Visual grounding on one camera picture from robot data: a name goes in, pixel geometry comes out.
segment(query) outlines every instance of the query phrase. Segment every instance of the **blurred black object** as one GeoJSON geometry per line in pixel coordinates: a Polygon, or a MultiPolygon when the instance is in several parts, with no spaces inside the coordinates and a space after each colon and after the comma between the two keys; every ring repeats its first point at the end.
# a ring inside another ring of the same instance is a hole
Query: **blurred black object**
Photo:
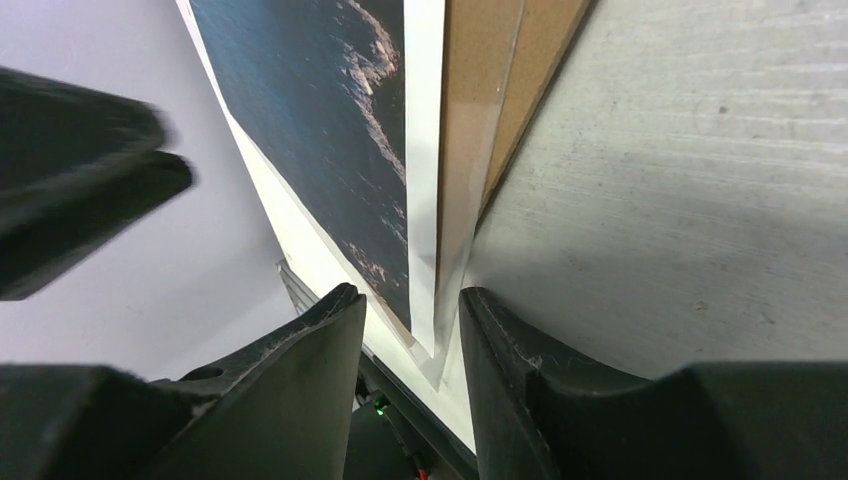
{"type": "Polygon", "coordinates": [[[480,478],[848,478],[848,364],[713,363],[655,382],[466,289],[480,478]]]}
{"type": "Polygon", "coordinates": [[[305,314],[180,381],[0,368],[0,478],[341,478],[365,298],[305,314]]]}
{"type": "Polygon", "coordinates": [[[26,298],[188,188],[146,105],[0,68],[0,300],[26,298]]]}

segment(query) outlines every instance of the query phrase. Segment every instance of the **brown board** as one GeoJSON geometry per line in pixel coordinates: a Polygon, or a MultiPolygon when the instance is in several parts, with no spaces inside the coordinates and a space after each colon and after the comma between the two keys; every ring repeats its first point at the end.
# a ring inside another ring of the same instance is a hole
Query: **brown board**
{"type": "MultiPolygon", "coordinates": [[[[525,0],[482,205],[500,181],[589,3],[591,0],[525,0]]],[[[477,20],[471,16],[464,21],[477,20]]]]}

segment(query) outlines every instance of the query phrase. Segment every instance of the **wall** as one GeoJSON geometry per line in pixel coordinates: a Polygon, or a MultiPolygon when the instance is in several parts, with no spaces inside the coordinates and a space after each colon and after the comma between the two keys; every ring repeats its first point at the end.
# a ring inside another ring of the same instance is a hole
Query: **wall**
{"type": "Polygon", "coordinates": [[[848,359],[844,2],[598,0],[470,277],[645,376],[848,359]]]}
{"type": "Polygon", "coordinates": [[[0,361],[175,377],[294,317],[279,245],[173,1],[3,2],[0,65],[156,105],[168,150],[198,176],[45,290],[0,304],[0,361]]]}

